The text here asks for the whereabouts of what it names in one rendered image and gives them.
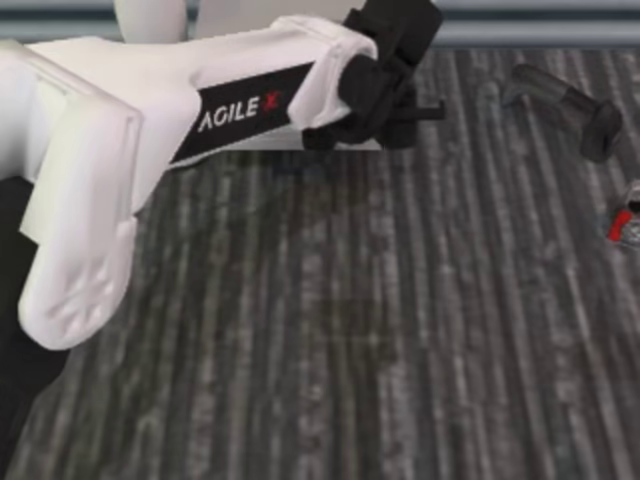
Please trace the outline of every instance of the wood grain surface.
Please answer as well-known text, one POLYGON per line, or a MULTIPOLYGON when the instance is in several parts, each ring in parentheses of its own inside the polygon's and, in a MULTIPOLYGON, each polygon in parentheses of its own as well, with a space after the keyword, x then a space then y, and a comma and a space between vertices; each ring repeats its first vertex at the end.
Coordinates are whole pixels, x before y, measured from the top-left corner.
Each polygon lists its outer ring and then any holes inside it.
POLYGON ((9 479, 640 478, 640 252, 598 229, 640 176, 637 79, 631 51, 434 51, 449 117, 415 151, 168 175, 9 479), (523 61, 622 109, 606 165, 501 108, 523 61))

